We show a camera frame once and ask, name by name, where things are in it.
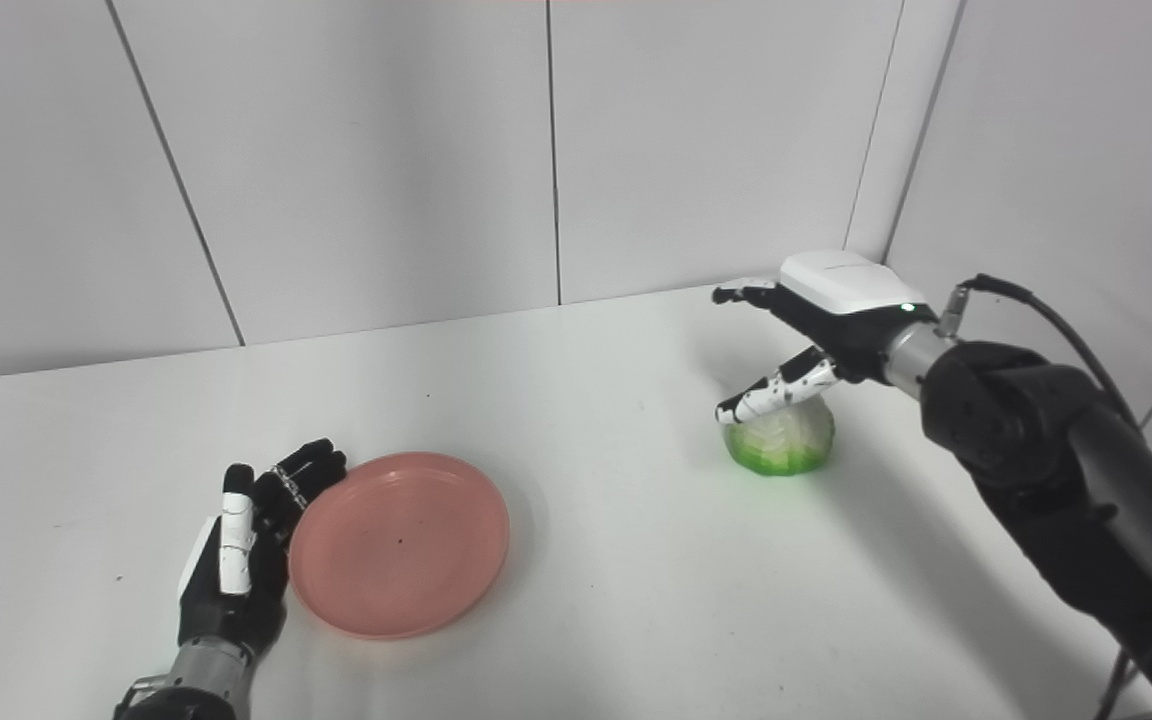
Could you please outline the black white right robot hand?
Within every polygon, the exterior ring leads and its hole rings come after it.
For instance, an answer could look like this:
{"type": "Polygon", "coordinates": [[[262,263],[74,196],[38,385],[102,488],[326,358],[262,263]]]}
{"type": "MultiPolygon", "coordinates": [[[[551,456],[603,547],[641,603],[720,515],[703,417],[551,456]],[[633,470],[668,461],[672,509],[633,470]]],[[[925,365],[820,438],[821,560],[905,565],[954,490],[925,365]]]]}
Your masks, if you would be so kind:
{"type": "Polygon", "coordinates": [[[794,253],[776,278],[719,285],[710,300],[759,306],[810,342],[776,372],[719,402],[722,425],[780,414],[838,382],[890,386],[896,346],[914,331],[933,331],[940,320],[922,293],[893,270],[849,251],[794,253]]]}

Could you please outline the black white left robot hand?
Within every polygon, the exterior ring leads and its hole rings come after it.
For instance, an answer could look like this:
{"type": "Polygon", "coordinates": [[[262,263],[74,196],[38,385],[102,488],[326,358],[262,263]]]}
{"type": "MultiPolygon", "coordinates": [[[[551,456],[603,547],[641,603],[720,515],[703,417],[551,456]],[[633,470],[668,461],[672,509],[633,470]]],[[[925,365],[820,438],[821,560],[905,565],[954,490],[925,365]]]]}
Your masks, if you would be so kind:
{"type": "Polygon", "coordinates": [[[291,536],[306,507],[346,477],[346,455],[314,439],[266,471],[236,462],[223,473],[218,515],[206,521],[180,579],[179,644],[219,638],[248,659],[273,646],[285,621],[291,536]]]}

